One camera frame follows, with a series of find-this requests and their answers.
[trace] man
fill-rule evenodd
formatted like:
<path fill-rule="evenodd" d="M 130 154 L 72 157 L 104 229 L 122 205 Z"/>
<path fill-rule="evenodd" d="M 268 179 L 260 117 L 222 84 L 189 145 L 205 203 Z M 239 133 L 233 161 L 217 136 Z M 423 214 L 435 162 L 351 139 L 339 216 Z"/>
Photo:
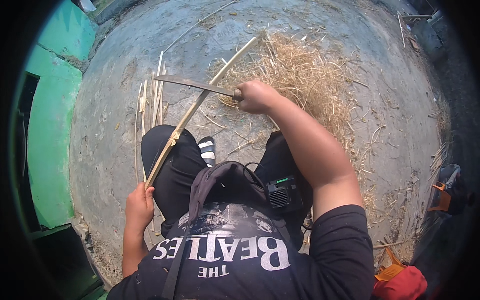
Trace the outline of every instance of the man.
<path fill-rule="evenodd" d="M 257 207 L 236 179 L 209 193 L 186 239 L 175 299 L 368 299 L 373 288 L 372 241 L 356 174 L 342 146 L 315 119 L 259 81 L 237 86 L 239 108 L 267 114 L 280 132 L 270 136 L 255 174 L 266 184 L 293 175 L 303 208 L 285 214 L 285 241 L 267 208 Z M 161 125 L 142 141 L 145 170 L 155 164 L 173 127 Z M 124 279 L 109 299 L 161 299 L 185 233 L 190 187 L 206 167 L 193 136 L 184 131 L 153 187 L 127 198 Z M 155 198 L 166 238 L 150 251 L 143 239 Z M 310 255 L 299 254 L 300 227 L 313 205 Z"/>

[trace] fist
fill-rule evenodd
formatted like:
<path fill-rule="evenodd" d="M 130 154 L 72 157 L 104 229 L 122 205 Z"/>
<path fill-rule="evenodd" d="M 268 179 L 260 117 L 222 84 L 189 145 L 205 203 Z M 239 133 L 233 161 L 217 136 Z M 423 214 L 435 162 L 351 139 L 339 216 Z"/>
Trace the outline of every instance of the fist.
<path fill-rule="evenodd" d="M 258 80 L 244 82 L 236 88 L 243 97 L 238 103 L 239 108 L 255 115 L 268 113 L 269 109 L 283 98 L 275 89 Z"/>
<path fill-rule="evenodd" d="M 151 186 L 145 191 L 145 182 L 140 182 L 137 188 L 127 197 L 125 206 L 125 228 L 142 233 L 153 219 L 154 204 Z"/>

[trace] black t-shirt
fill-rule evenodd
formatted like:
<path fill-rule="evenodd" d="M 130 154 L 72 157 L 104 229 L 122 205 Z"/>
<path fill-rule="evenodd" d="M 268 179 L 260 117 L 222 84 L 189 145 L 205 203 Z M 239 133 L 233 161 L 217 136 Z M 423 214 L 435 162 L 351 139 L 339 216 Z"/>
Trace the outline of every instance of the black t-shirt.
<path fill-rule="evenodd" d="M 108 299 L 160 299 L 188 213 Z M 264 214 L 241 204 L 206 204 L 185 245 L 175 299 L 369 299 L 372 241 L 363 208 L 335 208 L 314 223 L 310 255 L 282 240 Z"/>

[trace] machete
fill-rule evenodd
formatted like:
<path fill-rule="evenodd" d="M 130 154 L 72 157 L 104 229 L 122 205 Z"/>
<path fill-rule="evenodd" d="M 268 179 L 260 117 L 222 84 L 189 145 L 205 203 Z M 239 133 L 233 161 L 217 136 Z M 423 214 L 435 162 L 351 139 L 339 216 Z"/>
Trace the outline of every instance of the machete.
<path fill-rule="evenodd" d="M 154 78 L 154 80 L 159 80 L 159 81 L 164 81 L 164 82 L 170 82 L 173 84 L 181 84 L 181 85 L 187 85 L 187 86 L 193 86 L 197 88 L 201 88 L 203 90 L 211 91 L 214 93 L 230 96 L 233 98 L 235 101 L 242 101 L 243 97 L 241 96 L 241 90 L 235 89 L 235 91 L 230 91 L 227 90 L 223 87 L 219 87 L 216 85 L 212 84 L 206 84 L 203 82 L 199 81 L 193 81 L 187 78 L 183 78 L 180 76 L 175 76 L 175 75 L 160 75 Z"/>

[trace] red cloth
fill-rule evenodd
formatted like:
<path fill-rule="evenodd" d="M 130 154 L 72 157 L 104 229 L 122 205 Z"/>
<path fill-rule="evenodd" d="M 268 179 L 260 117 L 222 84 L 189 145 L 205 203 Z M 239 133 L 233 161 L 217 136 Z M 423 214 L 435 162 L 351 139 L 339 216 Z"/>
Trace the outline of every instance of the red cloth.
<path fill-rule="evenodd" d="M 408 266 L 389 281 L 378 281 L 373 294 L 383 300 L 415 300 L 427 289 L 427 280 L 414 266 Z"/>

